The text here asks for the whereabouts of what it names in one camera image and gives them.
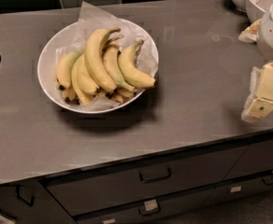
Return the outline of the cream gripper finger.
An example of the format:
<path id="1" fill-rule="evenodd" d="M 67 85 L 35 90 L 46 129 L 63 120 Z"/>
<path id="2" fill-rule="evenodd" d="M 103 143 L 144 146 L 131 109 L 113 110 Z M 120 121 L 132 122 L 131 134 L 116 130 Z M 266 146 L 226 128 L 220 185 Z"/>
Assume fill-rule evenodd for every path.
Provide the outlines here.
<path id="1" fill-rule="evenodd" d="M 251 71 L 250 95 L 247 97 L 241 119 L 252 123 L 266 118 L 273 111 L 273 61 Z"/>

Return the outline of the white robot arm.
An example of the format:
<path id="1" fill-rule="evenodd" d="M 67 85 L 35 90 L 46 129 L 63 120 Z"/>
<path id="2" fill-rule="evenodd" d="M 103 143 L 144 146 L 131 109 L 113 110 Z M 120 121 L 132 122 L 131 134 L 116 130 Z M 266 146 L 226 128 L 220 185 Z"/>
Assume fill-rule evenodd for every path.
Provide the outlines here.
<path id="1" fill-rule="evenodd" d="M 260 53 L 268 59 L 262 67 L 253 67 L 248 96 L 241 119 L 255 122 L 266 118 L 273 111 L 273 4 L 260 20 L 240 33 L 243 42 L 255 42 Z"/>

